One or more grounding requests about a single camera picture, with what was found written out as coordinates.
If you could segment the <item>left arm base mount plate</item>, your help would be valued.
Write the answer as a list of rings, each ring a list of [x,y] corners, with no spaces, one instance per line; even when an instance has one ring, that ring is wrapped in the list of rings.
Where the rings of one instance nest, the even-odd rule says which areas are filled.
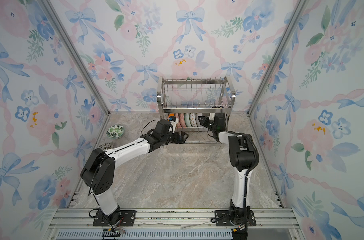
[[[114,211],[107,216],[102,211],[98,210],[96,216],[93,217],[94,227],[133,227],[136,218],[135,210],[120,210]]]

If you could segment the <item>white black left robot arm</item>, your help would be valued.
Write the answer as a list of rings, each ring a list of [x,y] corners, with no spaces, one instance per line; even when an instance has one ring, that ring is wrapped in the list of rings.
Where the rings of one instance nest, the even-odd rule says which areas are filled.
[[[89,187],[99,211],[106,217],[120,215],[119,205],[111,190],[115,170],[119,166],[136,157],[152,153],[162,146],[184,144],[189,137],[187,133],[176,130],[175,121],[161,119],[155,122],[155,128],[126,145],[108,151],[94,149],[86,161],[80,173],[81,179]]]

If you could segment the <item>pale green celadon bowl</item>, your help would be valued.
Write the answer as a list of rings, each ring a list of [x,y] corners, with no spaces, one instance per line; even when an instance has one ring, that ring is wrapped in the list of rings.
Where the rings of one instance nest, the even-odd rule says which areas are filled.
[[[185,119],[185,125],[187,128],[191,128],[192,125],[191,125],[191,122],[190,122],[190,116],[189,116],[189,113],[185,113],[184,114],[184,119]]]

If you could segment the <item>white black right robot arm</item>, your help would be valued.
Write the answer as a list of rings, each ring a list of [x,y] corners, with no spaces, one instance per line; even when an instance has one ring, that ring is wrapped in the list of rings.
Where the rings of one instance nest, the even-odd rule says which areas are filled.
[[[258,166],[260,155],[250,134],[230,131],[224,113],[212,118],[199,116],[200,125],[212,133],[212,138],[229,149],[229,160],[234,168],[234,191],[229,206],[228,219],[235,226],[246,228],[251,224],[251,207],[248,193],[252,171]]]

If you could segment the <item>green geometric pattern bowl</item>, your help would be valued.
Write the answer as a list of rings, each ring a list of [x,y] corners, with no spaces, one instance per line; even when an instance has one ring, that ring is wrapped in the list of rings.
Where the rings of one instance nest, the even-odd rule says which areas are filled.
[[[197,120],[196,120],[196,114],[195,113],[189,113],[190,123],[193,128],[197,128]]]

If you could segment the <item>dark speckled bowl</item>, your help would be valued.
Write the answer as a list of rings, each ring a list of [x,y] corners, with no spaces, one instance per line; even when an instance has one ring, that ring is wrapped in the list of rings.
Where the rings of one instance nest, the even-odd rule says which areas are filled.
[[[105,151],[105,150],[113,149],[114,146],[113,146],[113,144],[110,144],[110,143],[104,143],[104,144],[99,145],[99,148]]]

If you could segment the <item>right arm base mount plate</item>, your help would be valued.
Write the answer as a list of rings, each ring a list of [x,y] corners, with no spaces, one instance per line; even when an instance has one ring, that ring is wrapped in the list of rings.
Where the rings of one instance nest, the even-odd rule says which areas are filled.
[[[230,214],[229,210],[216,210],[215,216],[211,218],[211,223],[217,227],[240,227],[244,224],[247,227],[256,227],[256,217],[252,210],[246,212],[244,216],[235,216]]]

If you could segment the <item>stainless steel dish rack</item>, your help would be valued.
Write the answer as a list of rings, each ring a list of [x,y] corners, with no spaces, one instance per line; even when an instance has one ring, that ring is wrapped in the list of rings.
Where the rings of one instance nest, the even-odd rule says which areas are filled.
[[[210,113],[224,113],[227,125],[237,93],[233,77],[219,78],[165,78],[160,77],[156,100],[160,118],[166,119],[169,114],[195,113],[208,116]],[[212,133],[204,127],[176,128],[189,134],[188,144],[216,144]]]

